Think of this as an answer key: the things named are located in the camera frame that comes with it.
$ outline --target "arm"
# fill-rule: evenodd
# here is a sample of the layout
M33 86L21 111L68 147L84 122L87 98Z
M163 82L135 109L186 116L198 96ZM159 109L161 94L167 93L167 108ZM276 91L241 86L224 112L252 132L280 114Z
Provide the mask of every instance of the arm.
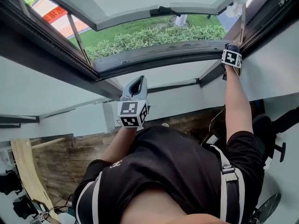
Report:
M246 94L240 83L240 79L232 66L226 65L227 87L226 87L226 132L227 141L238 131L252 130L251 107Z
M137 128L121 127L114 140L104 151L102 160L115 163L127 156L136 136Z

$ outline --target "lawn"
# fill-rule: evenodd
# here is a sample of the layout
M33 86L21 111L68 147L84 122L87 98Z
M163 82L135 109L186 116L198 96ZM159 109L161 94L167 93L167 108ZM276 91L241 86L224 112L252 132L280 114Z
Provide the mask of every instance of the lawn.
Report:
M169 16L164 16L131 21L98 32L88 30L81 33L80 37L85 47L95 46L99 41L102 40L113 42L115 35L127 33L131 34L133 32L139 32L144 28L159 27L161 24L165 24L166 26L170 27L168 24L168 18ZM206 15L188 15L187 19L190 21L191 26L220 25L220 22L216 16L211 16L210 19L207 19ZM72 37L70 41L77 46L75 37Z

